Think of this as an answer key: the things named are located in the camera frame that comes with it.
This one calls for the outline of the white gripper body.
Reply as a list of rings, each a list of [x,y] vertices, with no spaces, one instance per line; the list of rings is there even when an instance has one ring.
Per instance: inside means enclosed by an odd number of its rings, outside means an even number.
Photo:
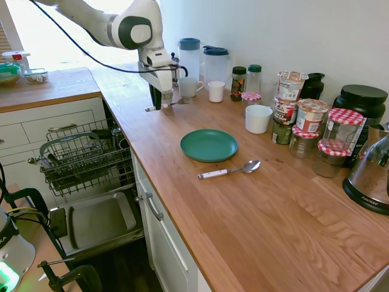
[[[170,93],[173,90],[171,69],[141,70],[141,77],[161,93]]]

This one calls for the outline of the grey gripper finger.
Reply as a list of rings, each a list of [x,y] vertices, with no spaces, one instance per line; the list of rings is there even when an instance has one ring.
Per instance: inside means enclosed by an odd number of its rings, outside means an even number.
[[[162,93],[162,108],[168,108],[173,103],[174,90]]]

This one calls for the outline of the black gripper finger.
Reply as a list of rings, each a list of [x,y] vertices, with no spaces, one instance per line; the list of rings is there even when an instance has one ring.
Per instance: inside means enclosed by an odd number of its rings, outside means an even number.
[[[154,86],[152,85],[149,85],[150,87],[150,94],[151,94],[151,100],[152,100],[152,103],[153,103],[153,106],[159,110],[161,109],[161,100],[162,100],[162,94],[161,92],[156,89]]]

